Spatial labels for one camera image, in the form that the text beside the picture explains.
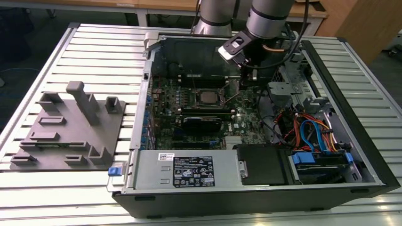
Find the table surface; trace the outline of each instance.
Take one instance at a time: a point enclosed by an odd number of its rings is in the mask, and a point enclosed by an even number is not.
[[[21,102],[26,103],[26,107],[18,106],[22,113],[16,112],[6,126],[12,133],[0,150],[0,221],[4,220],[0,225],[400,225],[402,214],[398,212],[402,211],[402,188],[375,198],[352,200],[325,211],[148,220],[132,218],[110,197],[110,192],[121,189],[122,177],[109,178],[105,171],[9,171],[10,157],[18,151],[18,141],[26,137],[41,110],[36,104],[41,92],[62,92],[70,80],[86,83],[84,90],[93,93],[97,100],[104,100],[106,96],[117,96],[128,103],[113,161],[128,160],[145,61],[143,39],[148,31],[189,32],[188,29],[96,24],[81,24],[77,29],[69,28],[65,32],[33,83],[32,92],[29,90],[32,95],[26,95]],[[372,142],[402,183],[400,109],[388,99],[382,85],[343,43],[335,38],[303,39],[311,41]],[[324,95],[315,76],[312,81]],[[72,98],[66,93],[61,93],[60,96]]]
[[[196,0],[12,0],[30,3],[50,3],[80,6],[104,6],[104,7],[136,7],[148,9],[195,11]],[[304,4],[295,3],[289,16],[301,17],[304,14]],[[319,12],[309,5],[308,16],[327,18],[327,12]]]

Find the black cable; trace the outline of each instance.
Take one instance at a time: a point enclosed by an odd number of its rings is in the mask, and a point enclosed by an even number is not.
[[[291,41],[295,40],[296,37],[295,37],[295,34],[293,34],[292,31],[291,31],[288,22],[284,23],[284,28],[285,28],[285,33],[287,33],[288,39],[289,39]]]
[[[293,54],[295,52],[295,49],[296,47],[299,46],[299,43],[300,43],[300,39],[301,39],[301,36],[304,34],[304,31],[305,31],[305,28],[307,28],[307,18],[308,18],[308,5],[309,5],[309,0],[305,0],[305,7],[304,7],[304,16],[303,16],[303,25],[301,25],[301,31],[300,31],[300,34],[296,38],[296,41],[292,45],[292,48],[287,54],[287,56],[283,58],[283,60],[280,60],[279,62],[271,64],[271,65],[267,65],[267,66],[249,66],[249,65],[245,65],[247,68],[251,68],[251,69],[267,69],[269,67],[276,67],[277,65],[283,64],[291,57],[291,55]]]
[[[175,25],[177,25],[177,22],[179,22],[180,19],[181,19],[181,16],[179,16],[179,18],[177,18],[177,20],[175,22]]]
[[[196,20],[196,17],[199,16],[200,8],[201,8],[200,0],[197,0],[196,6],[195,6],[195,17],[193,17],[193,21],[192,21],[192,25],[191,25],[191,29],[189,29],[189,34],[192,34],[192,32],[193,32],[195,20]]]
[[[260,90],[259,96],[257,96],[257,101],[256,101],[256,115],[257,115],[257,118],[260,119],[263,125],[271,130],[271,132],[273,133],[273,135],[277,137],[277,139],[280,140],[280,142],[281,142],[283,144],[287,144],[287,142],[283,140],[280,134],[276,133],[275,128],[272,128],[272,127],[264,122],[264,118],[268,117],[268,115],[265,115],[265,116],[261,118],[261,115],[260,115],[260,113],[259,113],[259,102],[260,102],[260,100],[261,100],[263,91],[264,91],[264,89]]]

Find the blue cable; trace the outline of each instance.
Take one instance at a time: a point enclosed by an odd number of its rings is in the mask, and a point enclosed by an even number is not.
[[[5,70],[0,71],[0,73],[8,72],[8,71],[12,71],[12,70],[32,70],[32,71],[40,72],[40,70],[37,70],[37,69],[34,69],[34,68],[29,68],[29,67],[16,67],[16,68],[5,69]]]
[[[301,136],[301,139],[303,139],[304,143],[308,145],[308,147],[311,148],[311,152],[313,152],[313,146],[307,141],[307,139],[304,137],[304,125],[305,125],[307,122],[312,123],[312,125],[313,125],[315,131],[316,131],[317,145],[319,145],[320,150],[324,152],[324,151],[327,151],[327,147],[325,147],[324,142],[321,141],[319,126],[317,126],[316,122],[313,122],[312,120],[303,121],[303,123],[300,125],[300,136]]]

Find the motherboard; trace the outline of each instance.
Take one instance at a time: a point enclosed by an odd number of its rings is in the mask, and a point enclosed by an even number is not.
[[[265,143],[251,89],[239,90],[236,79],[227,79],[220,88],[188,86],[163,77],[153,80],[156,149],[231,149],[240,143]]]

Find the floor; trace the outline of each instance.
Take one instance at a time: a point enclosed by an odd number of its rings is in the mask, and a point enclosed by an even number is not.
[[[29,44],[32,55],[28,59],[17,63],[0,61],[0,71],[14,67],[40,70],[70,22],[113,25],[136,25],[137,23],[135,15],[125,16],[122,13],[57,10],[56,18],[50,19],[44,9],[32,9],[29,17],[34,30],[25,35],[25,40]],[[164,16],[163,18],[157,18],[155,15],[151,15],[149,24],[157,27],[189,28],[192,19],[189,16]],[[235,21],[233,30],[237,31],[241,28],[244,28],[244,22]],[[402,105],[402,84],[396,82],[400,81],[402,62],[388,58],[386,53],[380,53],[370,65],[370,69],[398,104]],[[12,70],[0,74],[0,78],[5,82],[0,88],[0,132],[29,89],[36,75],[37,73],[33,70]]]

